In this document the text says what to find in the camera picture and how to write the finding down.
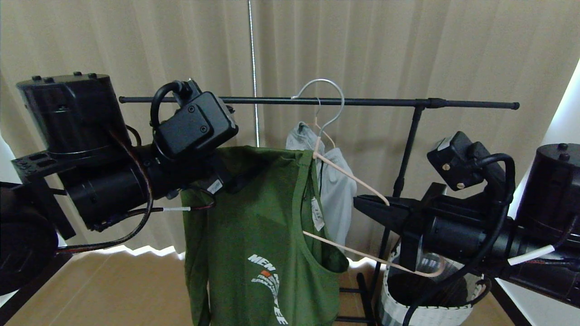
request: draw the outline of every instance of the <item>cylindrical motor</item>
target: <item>cylindrical motor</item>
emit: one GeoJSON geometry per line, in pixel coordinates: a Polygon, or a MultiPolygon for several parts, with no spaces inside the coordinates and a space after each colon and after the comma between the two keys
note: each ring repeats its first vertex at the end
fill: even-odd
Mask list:
{"type": "Polygon", "coordinates": [[[77,165],[115,160],[121,150],[105,128],[129,143],[108,75],[34,76],[16,86],[52,158],[76,160],[77,165]]]}
{"type": "MultiPolygon", "coordinates": [[[[550,244],[558,241],[578,214],[580,144],[541,146],[536,151],[516,223],[550,244]]],[[[580,248],[580,223],[576,223],[564,245],[580,248]]]]}

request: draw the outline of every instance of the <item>white wicker basket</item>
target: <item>white wicker basket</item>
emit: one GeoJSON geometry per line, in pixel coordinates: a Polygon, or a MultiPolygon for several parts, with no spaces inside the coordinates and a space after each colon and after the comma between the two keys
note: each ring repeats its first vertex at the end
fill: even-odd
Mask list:
{"type": "MultiPolygon", "coordinates": [[[[400,252],[400,245],[391,252],[389,261],[398,262],[398,256],[400,252]]],[[[438,277],[434,277],[435,282],[439,282],[446,277],[448,277],[454,271],[460,269],[463,265],[452,260],[447,260],[445,265],[445,270],[438,277]]],[[[427,273],[431,273],[437,269],[437,267],[432,267],[432,270],[422,270],[427,273]]],[[[405,273],[404,271],[389,268],[387,266],[385,270],[385,277],[383,279],[383,287],[380,296],[380,302],[377,302],[377,311],[379,321],[384,326],[400,326],[405,318],[405,313],[409,306],[405,306],[398,303],[390,294],[387,279],[393,275],[405,273]]],[[[474,276],[472,274],[467,274],[465,280],[467,281],[467,291],[471,293],[466,301],[473,300],[479,292],[482,286],[476,284],[480,277],[474,276]]],[[[464,322],[469,314],[472,312],[473,307],[471,305],[466,305],[462,307],[418,307],[413,317],[411,318],[410,325],[415,326],[457,326],[464,322]]]]}

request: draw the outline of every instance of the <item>tiled floor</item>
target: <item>tiled floor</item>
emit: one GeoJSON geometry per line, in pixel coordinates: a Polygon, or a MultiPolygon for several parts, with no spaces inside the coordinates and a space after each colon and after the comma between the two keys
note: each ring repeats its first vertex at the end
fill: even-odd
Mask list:
{"type": "MultiPolygon", "coordinates": [[[[372,268],[363,265],[345,273],[342,286],[355,287],[359,271],[370,279],[372,268]]],[[[357,294],[340,295],[340,314],[364,315],[357,294]]],[[[7,323],[25,325],[191,325],[183,261],[175,253],[77,255],[7,323]]],[[[513,323],[489,295],[464,325],[513,323]]]]}

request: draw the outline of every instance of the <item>beige curtain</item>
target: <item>beige curtain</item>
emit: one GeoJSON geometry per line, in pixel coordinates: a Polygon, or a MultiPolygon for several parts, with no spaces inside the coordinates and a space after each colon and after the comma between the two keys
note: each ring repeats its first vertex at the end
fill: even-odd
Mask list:
{"type": "MultiPolygon", "coordinates": [[[[580,1],[252,1],[252,10],[259,95],[291,96],[311,79],[329,78],[347,97],[521,103],[518,111],[426,110],[403,197],[421,198],[431,182],[443,182],[425,155],[458,130],[512,155],[522,164],[519,180],[580,55],[580,1]]],[[[304,95],[337,97],[325,84],[304,95]]],[[[323,107],[319,121],[337,109],[323,107]]],[[[355,175],[391,194],[412,111],[347,107],[327,131],[355,175]]],[[[260,113],[265,146],[284,147],[298,121],[312,122],[314,107],[264,106],[260,113]]],[[[355,212],[347,245],[376,253],[382,232],[355,212]]]]}
{"type": "MultiPolygon", "coordinates": [[[[108,74],[118,96],[152,96],[166,82],[189,77],[218,95],[253,95],[246,2],[2,1],[0,12],[0,122],[16,157],[44,149],[15,87],[32,75],[108,74]]],[[[170,117],[173,109],[164,104],[161,118],[170,117]]],[[[228,144],[255,144],[253,107],[235,109],[240,133],[228,144]]],[[[148,105],[122,104],[121,110],[143,143],[150,143],[148,105]]],[[[74,244],[120,238],[139,220],[90,232],[69,202],[61,204],[73,216],[74,244]]],[[[180,206],[180,200],[155,204],[180,206]]],[[[126,245],[146,244],[183,251],[181,213],[152,214],[126,245]]]]}
{"type": "MultiPolygon", "coordinates": [[[[347,97],[518,101],[519,111],[427,110],[419,126],[403,196],[420,198],[441,182],[426,161],[432,144],[457,130],[527,164],[556,110],[580,55],[580,2],[570,1],[252,1],[258,95],[291,96],[329,78],[347,97]]],[[[111,75],[117,95],[151,96],[162,84],[193,77],[221,96],[252,96],[245,1],[2,1],[2,136],[16,156],[44,148],[15,88],[32,75],[75,70],[111,75]]],[[[332,96],[327,85],[305,96],[332,96]]],[[[127,124],[150,142],[146,104],[123,104],[127,124]]],[[[252,106],[236,106],[240,134],[254,144],[252,106]]],[[[171,106],[163,114],[171,114],[171,106]]],[[[322,121],[336,108],[324,107],[322,121]]],[[[260,106],[262,146],[283,148],[314,107],[260,106]]],[[[328,132],[353,172],[390,194],[411,108],[348,107],[328,132]]],[[[523,174],[518,170],[518,177],[523,174]]],[[[454,195],[465,196],[480,189],[454,195]]],[[[179,201],[159,201],[178,205],[179,201]]],[[[70,203],[67,212],[72,216],[70,203]]],[[[74,243],[118,238],[137,221],[102,234],[84,229],[74,243]]],[[[183,249],[180,214],[152,216],[128,244],[183,249]]],[[[347,244],[375,252],[382,228],[357,212],[347,244]]]]}

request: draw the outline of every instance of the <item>green shirt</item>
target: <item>green shirt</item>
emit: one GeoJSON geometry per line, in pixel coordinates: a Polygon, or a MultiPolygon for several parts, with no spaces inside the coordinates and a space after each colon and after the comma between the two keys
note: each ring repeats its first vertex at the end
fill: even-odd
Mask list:
{"type": "MultiPolygon", "coordinates": [[[[320,228],[321,216],[312,152],[246,146],[218,154],[233,175],[259,160],[269,165],[238,193],[219,193],[215,208],[184,213],[194,324],[332,324],[338,275],[348,261],[302,233],[326,237],[325,228],[314,225],[320,228]]],[[[192,207],[204,202],[194,190],[182,192],[182,201],[192,207]]]]}

